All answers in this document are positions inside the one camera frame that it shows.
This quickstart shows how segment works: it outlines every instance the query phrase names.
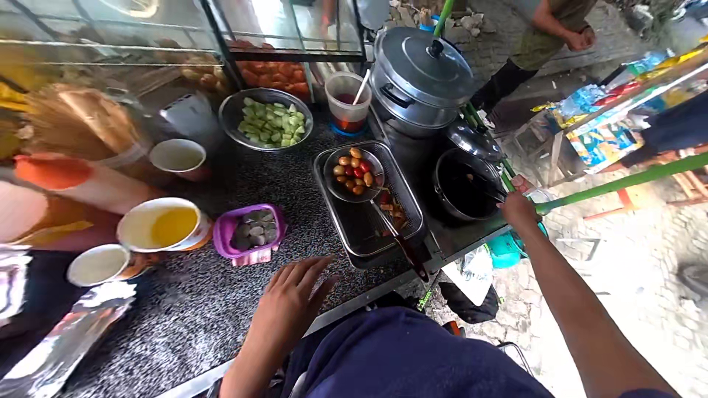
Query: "wire strainer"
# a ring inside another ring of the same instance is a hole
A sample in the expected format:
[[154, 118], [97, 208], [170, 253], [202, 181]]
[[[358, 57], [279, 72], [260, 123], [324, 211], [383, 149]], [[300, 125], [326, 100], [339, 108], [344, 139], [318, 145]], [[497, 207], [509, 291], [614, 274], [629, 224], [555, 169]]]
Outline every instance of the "wire strainer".
[[327, 160], [324, 163], [324, 180], [327, 185], [327, 189], [329, 189], [329, 192], [332, 193], [336, 198], [340, 200], [344, 200], [345, 202], [349, 203], [364, 203], [364, 202], [369, 202], [371, 206], [374, 207], [376, 210], [376, 213], [381, 217], [383, 220], [384, 224], [386, 224], [386, 227], [389, 229], [391, 232], [391, 235], [393, 238], [396, 240], [396, 243], [401, 247], [401, 250], [403, 250], [404, 255], [406, 256], [406, 259], [408, 262], [411, 264], [411, 267], [415, 270], [416, 274], [423, 280], [423, 282], [428, 282], [428, 272], [426, 271], [425, 267], [423, 267], [423, 263], [421, 263], [418, 260], [417, 255], [413, 251], [413, 248], [408, 244], [408, 242], [396, 231], [396, 228], [394, 227], [393, 223], [389, 218], [384, 214], [383, 211], [381, 211], [381, 208], [379, 205], [376, 204], [374, 201], [374, 198], [381, 192], [381, 188], [385, 185], [386, 183], [386, 178], [384, 174], [384, 168], [381, 165], [381, 162], [379, 159], [374, 156], [371, 152], [366, 151], [364, 149], [359, 148], [359, 150], [362, 153], [362, 157], [364, 160], [368, 161], [369, 164], [371, 165], [371, 174], [374, 176], [374, 183], [372, 184], [371, 187], [368, 187], [364, 190], [364, 193], [361, 195], [356, 195], [353, 192], [350, 192], [342, 183], [339, 183], [336, 180], [336, 177], [334, 176], [334, 167], [339, 165], [339, 158], [340, 157], [349, 157], [350, 152], [349, 148], [344, 147], [341, 149], [338, 149], [334, 152], [332, 152]]

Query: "speckled countertop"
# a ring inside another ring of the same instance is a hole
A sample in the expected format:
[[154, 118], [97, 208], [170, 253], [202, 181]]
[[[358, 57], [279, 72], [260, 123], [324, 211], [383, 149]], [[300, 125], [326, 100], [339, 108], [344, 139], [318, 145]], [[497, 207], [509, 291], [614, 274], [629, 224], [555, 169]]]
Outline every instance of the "speckled countertop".
[[287, 152], [256, 152], [226, 139], [206, 183], [176, 181], [170, 194], [192, 200], [212, 219], [256, 203], [282, 208], [289, 224], [270, 263], [233, 267], [210, 242], [170, 253], [136, 279], [133, 307], [113, 325], [74, 371], [63, 397], [154, 397], [231, 359], [244, 339], [262, 289], [297, 258], [331, 254], [327, 273], [341, 279], [325, 301], [331, 309], [403, 273], [405, 261], [360, 271], [351, 266], [312, 176], [321, 151], [370, 139], [335, 135], [315, 114], [306, 145]]

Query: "yellow liquid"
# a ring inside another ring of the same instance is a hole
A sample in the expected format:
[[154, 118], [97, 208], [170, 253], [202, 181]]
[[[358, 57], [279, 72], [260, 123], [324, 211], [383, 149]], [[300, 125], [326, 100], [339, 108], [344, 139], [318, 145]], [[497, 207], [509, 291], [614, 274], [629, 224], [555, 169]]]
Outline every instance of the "yellow liquid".
[[187, 237], [197, 224], [197, 212], [184, 207], [168, 210], [155, 220], [150, 231], [158, 247], [171, 246]]

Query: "aluminum foil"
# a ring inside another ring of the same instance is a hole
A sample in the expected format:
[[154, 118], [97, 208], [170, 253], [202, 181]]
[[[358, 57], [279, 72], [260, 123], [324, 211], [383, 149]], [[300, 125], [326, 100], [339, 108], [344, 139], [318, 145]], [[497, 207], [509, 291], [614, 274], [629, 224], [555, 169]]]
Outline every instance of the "aluminum foil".
[[109, 282], [79, 298], [71, 312], [0, 380], [0, 397], [53, 397], [110, 324], [130, 308], [135, 284]]
[[27, 251], [0, 247], [0, 327], [20, 312], [25, 295], [27, 264], [32, 257]]

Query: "metal tray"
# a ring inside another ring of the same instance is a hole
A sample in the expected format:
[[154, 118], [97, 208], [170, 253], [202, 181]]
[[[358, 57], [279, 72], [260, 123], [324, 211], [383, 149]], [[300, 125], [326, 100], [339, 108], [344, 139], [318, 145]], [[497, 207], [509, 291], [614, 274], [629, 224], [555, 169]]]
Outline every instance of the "metal tray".
[[324, 164], [329, 155], [334, 151], [348, 147], [369, 151], [381, 161], [386, 187], [391, 191], [396, 201], [401, 204], [408, 219], [406, 226], [399, 231], [401, 236], [408, 239], [423, 229], [423, 212], [411, 191], [411, 187], [403, 177], [391, 149], [386, 144], [379, 141], [356, 142], [327, 149], [318, 154], [313, 162], [315, 181], [324, 196], [324, 201], [344, 247], [354, 256], [373, 256], [396, 245], [391, 236], [383, 237], [381, 235], [381, 232], [387, 230], [383, 220], [369, 203], [348, 203], [335, 198], [324, 182], [324, 173], [331, 172], [324, 170]]

